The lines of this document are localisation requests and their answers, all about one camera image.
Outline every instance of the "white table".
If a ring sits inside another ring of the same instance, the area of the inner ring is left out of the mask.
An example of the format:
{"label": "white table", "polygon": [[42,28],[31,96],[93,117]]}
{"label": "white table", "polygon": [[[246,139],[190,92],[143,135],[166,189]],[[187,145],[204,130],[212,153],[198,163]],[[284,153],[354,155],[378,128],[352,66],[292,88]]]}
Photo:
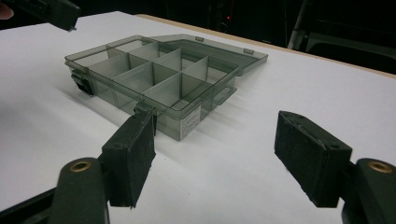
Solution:
{"label": "white table", "polygon": [[97,157],[129,117],[80,91],[64,56],[131,35],[189,34],[269,54],[181,142],[155,137],[136,209],[112,223],[342,223],[318,209],[274,153],[277,113],[302,114],[368,157],[396,164],[396,79],[228,35],[120,12],[0,32],[0,210],[55,187],[69,161]]}

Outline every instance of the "box compartment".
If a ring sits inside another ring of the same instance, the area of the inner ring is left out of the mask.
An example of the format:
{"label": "box compartment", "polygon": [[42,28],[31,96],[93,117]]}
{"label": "box compartment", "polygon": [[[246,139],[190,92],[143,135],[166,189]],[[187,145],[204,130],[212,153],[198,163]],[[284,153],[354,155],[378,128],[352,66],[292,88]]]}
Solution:
{"label": "box compartment", "polygon": [[131,115],[152,110],[157,129],[181,140],[236,91],[236,76],[267,58],[216,43],[189,35],[135,35],[66,56],[65,64],[81,90]]}

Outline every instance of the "plastic organizer box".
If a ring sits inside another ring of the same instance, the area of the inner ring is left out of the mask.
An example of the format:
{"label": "plastic organizer box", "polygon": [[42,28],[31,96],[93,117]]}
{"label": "plastic organizer box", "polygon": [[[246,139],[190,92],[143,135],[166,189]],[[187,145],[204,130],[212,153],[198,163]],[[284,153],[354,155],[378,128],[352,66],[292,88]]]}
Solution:
{"label": "plastic organizer box", "polygon": [[181,140],[235,91],[235,78],[268,55],[191,35],[134,35],[66,56],[72,78],[129,114],[152,110],[157,130]]}

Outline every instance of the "metal screw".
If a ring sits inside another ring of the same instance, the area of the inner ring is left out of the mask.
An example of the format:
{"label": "metal screw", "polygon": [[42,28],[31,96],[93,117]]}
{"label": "metal screw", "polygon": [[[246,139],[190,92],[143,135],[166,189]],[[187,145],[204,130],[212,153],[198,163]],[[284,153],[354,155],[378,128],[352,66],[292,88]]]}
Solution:
{"label": "metal screw", "polygon": [[83,172],[88,170],[91,167],[91,163],[89,161],[78,161],[76,163],[74,163],[71,167],[70,167],[70,171],[71,172]]}
{"label": "metal screw", "polygon": [[385,164],[384,162],[381,161],[369,161],[368,165],[373,169],[378,172],[384,173],[384,174],[390,174],[393,172],[392,168]]}

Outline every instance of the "clamp jaw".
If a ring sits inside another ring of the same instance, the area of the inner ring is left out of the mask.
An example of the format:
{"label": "clamp jaw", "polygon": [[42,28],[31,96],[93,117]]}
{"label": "clamp jaw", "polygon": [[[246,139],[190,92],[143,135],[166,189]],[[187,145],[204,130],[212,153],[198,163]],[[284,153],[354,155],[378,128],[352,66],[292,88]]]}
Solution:
{"label": "clamp jaw", "polygon": [[107,202],[136,207],[154,157],[152,113],[140,112],[121,125],[98,159],[70,161],[55,189],[0,212],[0,222],[109,223]]}
{"label": "clamp jaw", "polygon": [[275,154],[316,207],[345,201],[346,224],[396,223],[396,168],[384,161],[350,162],[352,148],[313,121],[278,114]]}
{"label": "clamp jaw", "polygon": [[66,31],[76,30],[81,9],[67,0],[3,0]]}

